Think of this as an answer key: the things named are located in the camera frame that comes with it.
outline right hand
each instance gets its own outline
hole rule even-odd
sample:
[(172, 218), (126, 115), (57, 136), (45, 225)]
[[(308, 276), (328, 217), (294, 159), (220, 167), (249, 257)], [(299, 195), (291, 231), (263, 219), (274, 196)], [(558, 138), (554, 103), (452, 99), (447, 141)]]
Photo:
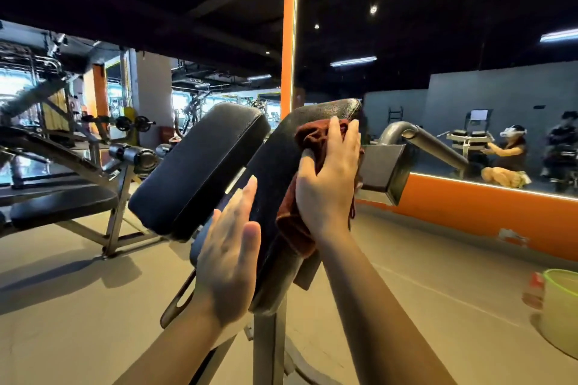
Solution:
[(359, 121), (349, 124), (342, 140), (339, 119), (331, 118), (327, 156), (315, 174), (315, 159), (305, 150), (297, 173), (297, 206), (303, 222), (317, 242), (349, 230), (349, 212), (355, 192), (361, 134)]

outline brown towel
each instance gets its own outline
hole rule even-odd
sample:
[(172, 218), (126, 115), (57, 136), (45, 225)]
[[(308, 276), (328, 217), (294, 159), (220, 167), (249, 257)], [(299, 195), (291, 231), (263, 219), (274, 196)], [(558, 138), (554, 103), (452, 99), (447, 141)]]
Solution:
[[(349, 121), (342, 119), (339, 121), (341, 128), (341, 137), (345, 137)], [(329, 130), (329, 119), (317, 120), (315, 122), (306, 123), (297, 129), (295, 140), (299, 145), (301, 151), (311, 149), (315, 154), (315, 173), (319, 173), (325, 162), (327, 156), (327, 133)], [(363, 149), (359, 153), (359, 163), (363, 158)], [(309, 229), (301, 219), (299, 209), (297, 208), (297, 200), (295, 199), (295, 190), (297, 187), (297, 174), (293, 177), (285, 198), (279, 207), (277, 213), (277, 227), (281, 235), (285, 237), (287, 242), (291, 245), (299, 255), (307, 258), (315, 251), (315, 243), (309, 233)], [(351, 220), (356, 215), (354, 200), (351, 201), (351, 211), (349, 219)]]

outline gray floor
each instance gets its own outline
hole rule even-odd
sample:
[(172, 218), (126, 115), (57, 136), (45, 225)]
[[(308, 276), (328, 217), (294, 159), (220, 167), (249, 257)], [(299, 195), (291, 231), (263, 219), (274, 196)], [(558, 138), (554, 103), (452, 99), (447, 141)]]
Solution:
[[(81, 222), (103, 231), (106, 220)], [(353, 234), (458, 384), (576, 385), (578, 361), (541, 338), (535, 311), (521, 301), (543, 267), (361, 208)], [(160, 333), (159, 318), (191, 271), (188, 244), (107, 261), (95, 259), (99, 248), (57, 226), (1, 239), (2, 385), (110, 384)], [(287, 333), (315, 368), (358, 383), (323, 270), (308, 292), (291, 287)], [(252, 355), (238, 336), (212, 384), (250, 385)]]

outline person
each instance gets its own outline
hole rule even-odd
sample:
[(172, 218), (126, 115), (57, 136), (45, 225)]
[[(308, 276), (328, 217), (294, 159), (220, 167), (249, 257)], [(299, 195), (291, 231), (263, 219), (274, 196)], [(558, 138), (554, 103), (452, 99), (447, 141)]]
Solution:
[[(305, 151), (297, 176), (297, 204), (322, 256), (362, 385), (455, 385), (348, 227), (361, 135), (357, 120), (342, 141), (329, 125), (327, 158), (319, 174)], [(256, 284), (259, 224), (249, 221), (256, 178), (235, 192), (213, 222), (197, 265), (192, 301), (116, 385), (186, 385), (222, 329), (248, 310)]]
[(500, 184), (514, 189), (521, 189), (531, 183), (530, 178), (524, 172), (527, 156), (524, 138), (526, 134), (526, 128), (522, 125), (513, 125), (500, 133), (505, 138), (500, 145), (488, 143), (487, 149), (482, 152), (497, 155), (498, 158), (491, 167), (481, 170), (481, 177), (486, 183)]
[(550, 154), (559, 145), (575, 145), (578, 142), (578, 130), (574, 126), (578, 119), (578, 111), (566, 111), (562, 114), (560, 124), (555, 126), (548, 133), (547, 146), (544, 152), (544, 169), (540, 173), (541, 177), (549, 177), (553, 165), (550, 161)]

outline orange frame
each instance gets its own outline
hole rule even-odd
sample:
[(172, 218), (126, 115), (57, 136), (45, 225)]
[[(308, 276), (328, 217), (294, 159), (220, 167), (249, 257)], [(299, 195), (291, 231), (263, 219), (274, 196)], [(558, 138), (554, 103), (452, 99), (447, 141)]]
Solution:
[[(292, 109), (295, 12), (297, 0), (284, 1), (281, 115)], [(514, 243), (578, 261), (578, 199), (411, 174), (397, 207), (358, 200), (465, 233), (498, 240), (501, 231), (525, 238)]]

